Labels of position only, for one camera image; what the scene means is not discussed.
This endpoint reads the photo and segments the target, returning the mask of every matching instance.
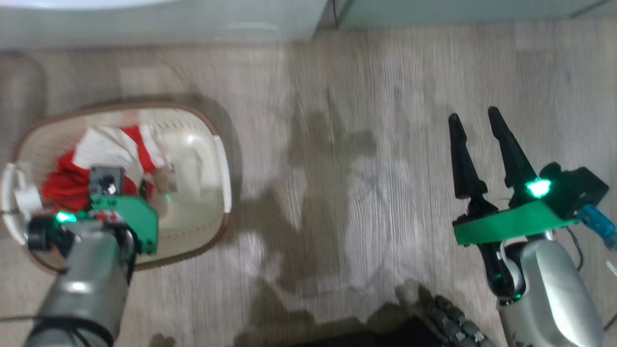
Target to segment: white plastic basket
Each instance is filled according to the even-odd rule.
[[[195,109],[170,103],[132,104],[80,111],[52,119],[26,134],[4,169],[0,208],[14,211],[14,191],[39,189],[55,171],[57,159],[71,151],[92,125],[128,127],[150,124],[176,170],[178,192],[156,191],[149,203],[159,212],[159,246],[154,256],[140,256],[137,269],[200,254],[222,236],[231,212],[231,184],[223,142],[208,118]],[[25,217],[4,214],[4,223],[23,244]],[[52,254],[35,256],[42,265],[60,269],[64,261]]]

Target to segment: silver robot arm segment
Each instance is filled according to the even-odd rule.
[[[135,241],[104,230],[98,221],[78,222],[67,268],[56,277],[24,346],[112,346],[135,263]]]
[[[521,266],[525,290],[497,307],[509,347],[601,347],[602,320],[561,245],[533,241],[510,257]]]

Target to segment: basket rim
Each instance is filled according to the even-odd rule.
[[[212,121],[208,117],[206,117],[206,115],[203,114],[201,111],[193,107],[186,106],[186,105],[183,105],[177,102],[163,102],[163,101],[161,102],[157,102],[157,101],[129,102],[126,104],[115,104],[115,105],[110,105],[110,106],[92,107],[92,108],[80,109],[80,110],[73,111],[73,112],[65,112],[61,115],[51,117],[50,119],[40,121],[34,127],[30,128],[19,139],[15,147],[15,151],[13,152],[13,155],[11,157],[11,161],[12,162],[17,161],[17,159],[19,158],[19,154],[22,151],[24,142],[26,142],[26,140],[28,139],[28,137],[30,137],[30,135],[32,135],[32,133],[34,133],[41,127],[44,127],[51,123],[58,122],[60,120],[67,120],[67,119],[82,117],[85,115],[104,113],[104,112],[117,112],[117,111],[122,111],[122,110],[127,110],[127,109],[180,109],[180,110],[189,112],[192,115],[195,115],[197,118],[199,118],[199,120],[201,120],[206,125],[206,127],[210,130],[210,133],[212,133],[213,136],[220,136],[218,134],[217,128],[214,126]],[[183,261],[183,260],[198,256],[198,255],[201,255],[202,253],[206,252],[210,248],[214,247],[214,245],[217,244],[221,240],[221,238],[223,238],[223,235],[225,234],[229,226],[230,214],[231,212],[223,213],[223,218],[221,220],[221,225],[219,226],[218,231],[216,232],[216,234],[214,234],[212,239],[208,241],[206,244],[204,244],[203,246],[200,246],[192,251],[188,251],[188,252],[181,253],[181,254],[176,254],[174,256],[166,257],[164,259],[135,264],[135,271],[146,270],[146,269],[151,269],[154,267],[169,265],[175,262]],[[58,272],[62,270],[62,268],[56,267],[46,262],[45,260],[40,258],[38,254],[28,252],[27,249],[24,249],[24,251],[28,255],[30,255],[31,258],[36,260],[36,262],[34,262],[36,265],[39,265],[43,269],[51,270],[53,272]]]

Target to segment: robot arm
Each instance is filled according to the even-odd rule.
[[[615,227],[595,208],[608,186],[584,167],[562,172],[557,163],[538,178],[499,110],[491,107],[488,113],[505,184],[514,194],[506,211],[484,199],[486,184],[473,167],[460,119],[452,114],[455,195],[471,199],[467,214],[453,222],[457,242],[476,245],[482,254],[509,347],[599,347],[600,316],[568,253],[547,232],[582,221],[614,247]],[[521,236],[527,241],[506,245]]]
[[[140,197],[122,196],[123,179],[122,169],[93,168],[90,211],[28,223],[28,249],[49,251],[53,245],[66,266],[25,346],[111,347],[117,339],[136,256],[153,253],[158,240],[156,212]]]

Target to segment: white cabinet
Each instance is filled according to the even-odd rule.
[[[4,5],[11,1],[26,2],[0,0],[0,6],[3,1]],[[148,4],[148,0],[125,1],[138,1],[140,6],[80,10],[0,7],[0,49],[308,40],[326,3],[326,0],[150,0],[155,4]]]
[[[348,0],[343,29],[567,17],[596,0]]]
[[[39,10],[110,10],[177,0],[0,0],[0,7]]]

